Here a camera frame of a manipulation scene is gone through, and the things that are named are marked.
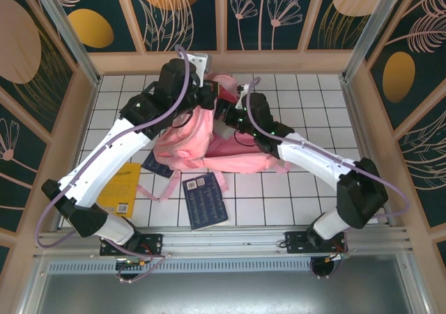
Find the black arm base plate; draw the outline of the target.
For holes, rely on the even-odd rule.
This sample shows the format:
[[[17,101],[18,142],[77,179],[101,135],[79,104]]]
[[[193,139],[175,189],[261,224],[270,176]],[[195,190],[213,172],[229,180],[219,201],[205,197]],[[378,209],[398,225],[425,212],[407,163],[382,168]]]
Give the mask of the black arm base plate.
[[[160,255],[163,242],[162,234],[135,234],[122,248],[141,255]],[[116,249],[108,241],[101,240],[100,256],[125,256],[126,253]]]
[[[290,253],[336,253],[347,252],[345,233],[338,233],[331,240],[308,239],[305,231],[289,231],[284,233],[284,240],[279,243],[279,248],[286,249]]]

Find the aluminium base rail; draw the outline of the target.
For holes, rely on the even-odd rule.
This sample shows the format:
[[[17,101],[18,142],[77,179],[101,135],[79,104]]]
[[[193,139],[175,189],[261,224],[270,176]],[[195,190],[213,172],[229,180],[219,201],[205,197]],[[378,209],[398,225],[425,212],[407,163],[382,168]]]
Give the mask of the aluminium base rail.
[[[162,235],[162,255],[182,258],[272,258],[287,254],[279,243],[285,233],[305,230],[304,226],[216,226],[191,231],[188,227],[142,227],[147,234]],[[330,240],[333,253],[353,256],[409,254],[413,252],[404,227],[365,226],[349,230],[342,240]]]

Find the slotted metal vent strip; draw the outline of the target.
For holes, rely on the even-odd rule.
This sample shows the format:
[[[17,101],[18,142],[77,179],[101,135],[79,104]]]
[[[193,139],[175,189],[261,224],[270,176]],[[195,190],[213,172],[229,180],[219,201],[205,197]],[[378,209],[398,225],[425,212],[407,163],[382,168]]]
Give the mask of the slotted metal vent strip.
[[[264,272],[306,271],[309,258],[250,258],[250,259],[184,259],[165,260],[155,269],[156,273],[203,272]],[[47,267],[49,275],[67,274],[117,274],[116,260],[54,260]],[[144,273],[154,267],[150,262]]]

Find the pink school backpack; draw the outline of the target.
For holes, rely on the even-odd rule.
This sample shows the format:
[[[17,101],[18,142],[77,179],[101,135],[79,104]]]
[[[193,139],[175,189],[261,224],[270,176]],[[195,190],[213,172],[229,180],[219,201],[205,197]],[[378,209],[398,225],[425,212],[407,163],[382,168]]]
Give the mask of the pink school backpack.
[[[156,141],[148,160],[154,166],[166,166],[169,185],[161,197],[152,195],[141,185],[137,192],[154,201],[170,198],[180,182],[182,172],[208,169],[215,174],[222,192],[229,190],[223,173],[257,173],[271,169],[278,173],[290,170],[291,164],[262,152],[247,130],[224,126],[214,119],[214,111],[197,107],[190,122],[170,127]]]

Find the yellow book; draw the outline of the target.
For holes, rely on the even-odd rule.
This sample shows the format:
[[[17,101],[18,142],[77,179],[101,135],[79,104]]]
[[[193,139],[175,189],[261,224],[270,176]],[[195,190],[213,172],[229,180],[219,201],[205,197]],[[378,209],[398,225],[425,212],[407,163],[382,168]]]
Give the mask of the yellow book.
[[[141,165],[125,163],[105,185],[97,204],[110,214],[129,219],[132,216]]]

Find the aluminium corner post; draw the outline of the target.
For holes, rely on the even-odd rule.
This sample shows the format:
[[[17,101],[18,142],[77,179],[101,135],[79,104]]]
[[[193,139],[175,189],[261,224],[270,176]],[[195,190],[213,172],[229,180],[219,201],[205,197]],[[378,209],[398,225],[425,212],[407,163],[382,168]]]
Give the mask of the aluminium corner post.
[[[41,0],[41,2],[43,7],[49,13],[51,20],[61,32],[62,37],[67,42],[70,51],[74,54],[78,64],[80,64],[80,67],[86,74],[87,78],[93,84],[93,86],[97,87],[98,82],[100,81],[100,75],[94,68],[93,62],[89,58],[84,45],[75,33],[75,30],[69,22],[68,16],[66,15],[62,6],[57,0]]]
[[[348,83],[357,72],[360,64],[369,51],[372,43],[377,38],[384,23],[392,12],[394,5],[398,0],[379,0],[373,13],[368,19],[360,37],[354,47],[353,54],[349,59],[344,71],[342,72],[342,81]]]

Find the grey metal sheet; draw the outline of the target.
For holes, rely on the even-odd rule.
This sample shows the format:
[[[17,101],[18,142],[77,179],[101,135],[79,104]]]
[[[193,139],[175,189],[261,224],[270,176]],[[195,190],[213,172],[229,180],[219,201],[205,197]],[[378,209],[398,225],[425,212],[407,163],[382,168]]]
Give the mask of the grey metal sheet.
[[[110,275],[53,275],[31,314],[423,314],[395,274],[309,272],[153,274],[134,285]]]

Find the dark blue book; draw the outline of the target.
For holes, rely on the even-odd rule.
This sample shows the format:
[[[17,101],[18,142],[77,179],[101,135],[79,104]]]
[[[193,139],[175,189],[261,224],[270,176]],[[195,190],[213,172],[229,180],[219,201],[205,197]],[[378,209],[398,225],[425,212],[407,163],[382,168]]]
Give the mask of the dark blue book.
[[[221,187],[214,173],[182,182],[192,231],[221,225],[229,220]]]
[[[174,173],[167,165],[161,164],[156,160],[153,151],[148,154],[141,167],[163,178],[170,178]]]

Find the black base electronics module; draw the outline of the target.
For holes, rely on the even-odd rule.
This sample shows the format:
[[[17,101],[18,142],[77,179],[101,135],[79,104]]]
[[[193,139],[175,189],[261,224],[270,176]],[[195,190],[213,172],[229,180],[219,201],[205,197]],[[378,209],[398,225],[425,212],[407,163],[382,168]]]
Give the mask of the black base electronics module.
[[[329,279],[339,269],[342,262],[349,258],[349,253],[344,252],[333,253],[326,257],[313,257],[309,261],[309,268],[317,279]]]
[[[116,273],[120,272],[121,274],[140,274],[142,271],[145,270],[145,268],[147,268],[150,262],[151,259],[118,259],[115,264],[115,271]]]

